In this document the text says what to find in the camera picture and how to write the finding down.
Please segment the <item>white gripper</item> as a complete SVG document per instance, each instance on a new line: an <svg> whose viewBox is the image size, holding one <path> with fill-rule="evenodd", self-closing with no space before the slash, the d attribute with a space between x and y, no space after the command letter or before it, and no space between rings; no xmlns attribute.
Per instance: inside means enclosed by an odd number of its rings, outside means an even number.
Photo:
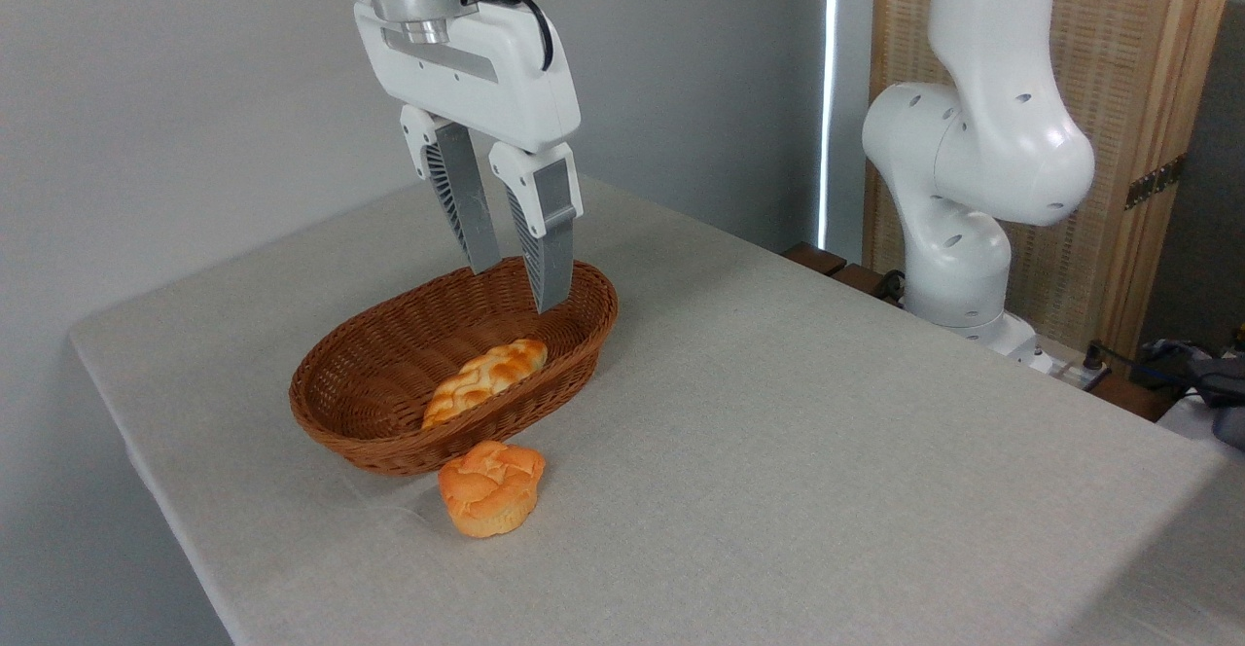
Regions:
<svg viewBox="0 0 1245 646"><path fill-rule="evenodd" d="M378 83L406 105L416 176L431 182L472 271L494 268L500 251L467 127L502 141L489 162L507 185L535 309L564 302L584 207L573 151L560 142L581 118L555 27L520 0L352 2Z"/></svg>

